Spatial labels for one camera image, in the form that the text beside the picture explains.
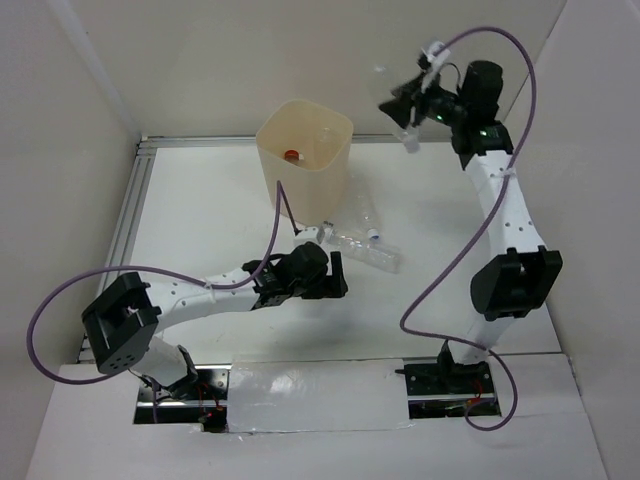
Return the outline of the clear bottle white cap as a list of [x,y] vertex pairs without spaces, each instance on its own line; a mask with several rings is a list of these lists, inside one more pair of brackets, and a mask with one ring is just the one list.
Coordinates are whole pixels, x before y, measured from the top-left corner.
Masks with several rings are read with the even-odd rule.
[[412,101],[404,99],[402,84],[384,65],[375,65],[369,74],[368,90],[376,114],[386,131],[398,140],[409,154],[420,149],[418,131],[412,126]]

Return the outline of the clear bottle blue cap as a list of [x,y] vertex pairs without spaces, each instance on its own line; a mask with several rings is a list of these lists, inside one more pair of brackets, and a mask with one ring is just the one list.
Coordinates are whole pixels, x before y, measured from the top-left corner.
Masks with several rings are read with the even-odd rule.
[[314,137],[314,159],[319,164],[330,163],[342,146],[343,136],[334,129],[321,128]]
[[380,239],[379,219],[374,203],[368,193],[355,193],[351,201],[352,214],[357,225],[366,237],[372,241]]

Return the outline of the red-capped labelled small bottle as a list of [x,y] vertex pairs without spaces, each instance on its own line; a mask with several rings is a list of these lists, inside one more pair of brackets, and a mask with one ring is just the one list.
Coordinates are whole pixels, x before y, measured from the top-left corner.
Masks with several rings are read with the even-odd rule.
[[298,150],[289,149],[286,150],[283,154],[283,159],[288,162],[298,163],[305,159],[304,155],[300,153]]

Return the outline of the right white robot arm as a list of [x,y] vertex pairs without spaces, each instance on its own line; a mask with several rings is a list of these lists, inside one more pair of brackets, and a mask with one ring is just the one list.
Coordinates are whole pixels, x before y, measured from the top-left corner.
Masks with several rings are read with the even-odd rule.
[[462,85],[448,91],[440,85],[439,66],[428,60],[419,65],[418,76],[392,89],[379,109],[401,127],[431,119],[450,128],[453,150],[488,223],[490,260],[470,281],[474,313],[463,340],[446,341],[437,357],[438,384],[457,392],[479,372],[507,329],[543,305],[563,260],[559,251],[547,248],[531,220],[512,164],[511,137],[496,118],[502,68],[474,61]]

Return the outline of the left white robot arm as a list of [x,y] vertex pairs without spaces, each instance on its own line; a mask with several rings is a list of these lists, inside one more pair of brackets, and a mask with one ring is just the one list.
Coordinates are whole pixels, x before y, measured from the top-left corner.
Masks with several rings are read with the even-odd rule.
[[186,399],[201,382],[195,364],[185,347],[166,343],[159,333],[212,315],[276,307],[291,298],[338,299],[347,291],[340,253],[307,242],[203,284],[149,283],[136,272],[122,274],[84,310],[82,323],[100,373],[132,370],[171,398]]

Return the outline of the beige plastic bin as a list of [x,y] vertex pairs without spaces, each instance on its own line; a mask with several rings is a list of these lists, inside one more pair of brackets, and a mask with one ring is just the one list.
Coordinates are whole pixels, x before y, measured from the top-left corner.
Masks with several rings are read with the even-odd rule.
[[[330,163],[314,159],[314,137],[321,128],[343,136],[342,146]],[[308,100],[282,104],[256,134],[256,147],[272,201],[280,182],[290,202],[293,218],[304,225],[329,219],[341,203],[348,183],[348,160],[354,126],[346,116]],[[305,159],[298,163],[283,159],[295,149]]]

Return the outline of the white taped front panel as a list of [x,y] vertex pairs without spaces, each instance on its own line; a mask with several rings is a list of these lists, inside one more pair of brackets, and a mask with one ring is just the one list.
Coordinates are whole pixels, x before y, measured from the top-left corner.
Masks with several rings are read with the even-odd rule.
[[390,431],[411,425],[400,360],[237,363],[233,433]]

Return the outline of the aluminium frame rail back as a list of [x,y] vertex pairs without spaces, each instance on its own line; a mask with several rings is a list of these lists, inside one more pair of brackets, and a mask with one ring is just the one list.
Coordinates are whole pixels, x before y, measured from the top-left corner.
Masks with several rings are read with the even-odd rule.
[[[401,144],[401,142],[392,135],[362,135],[357,134],[352,137],[352,142],[360,143],[392,143]],[[153,136],[141,140],[138,144],[139,149],[152,148],[181,148],[181,147],[217,147],[217,146],[237,146],[237,145],[254,145],[256,143],[254,136],[191,136],[191,137],[170,137],[170,136]]]

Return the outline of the aluminium frame rail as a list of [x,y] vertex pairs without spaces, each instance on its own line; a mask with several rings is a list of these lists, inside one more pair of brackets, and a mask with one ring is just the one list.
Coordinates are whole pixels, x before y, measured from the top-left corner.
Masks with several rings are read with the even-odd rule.
[[[401,142],[392,135],[362,135],[357,134],[352,137],[352,142],[360,143],[392,143],[401,144]],[[139,149],[152,148],[181,148],[181,147],[217,147],[217,146],[237,146],[237,145],[254,145],[256,143],[254,136],[191,136],[191,137],[170,137],[170,136],[153,136],[141,140],[138,144]]]
[[137,146],[105,265],[128,264],[144,207],[157,148],[143,139]]

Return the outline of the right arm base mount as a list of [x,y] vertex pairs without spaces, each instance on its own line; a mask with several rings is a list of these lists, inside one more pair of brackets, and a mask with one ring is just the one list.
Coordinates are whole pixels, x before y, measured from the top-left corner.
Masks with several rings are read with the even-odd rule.
[[436,360],[404,363],[394,371],[405,383],[412,420],[500,416],[491,369],[486,362],[447,372]]

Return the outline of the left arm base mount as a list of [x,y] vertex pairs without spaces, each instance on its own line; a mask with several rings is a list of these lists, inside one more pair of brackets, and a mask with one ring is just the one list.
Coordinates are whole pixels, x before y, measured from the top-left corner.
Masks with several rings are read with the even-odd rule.
[[197,365],[199,380],[184,398],[175,399],[162,387],[142,378],[133,417],[135,425],[192,425],[207,433],[226,433],[231,364]]

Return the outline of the aluminium frame rail left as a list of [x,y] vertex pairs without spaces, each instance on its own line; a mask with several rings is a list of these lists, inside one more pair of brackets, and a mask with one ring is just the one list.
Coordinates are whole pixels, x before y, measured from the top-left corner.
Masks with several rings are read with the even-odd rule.
[[128,264],[144,207],[157,148],[143,139],[137,146],[105,265]]

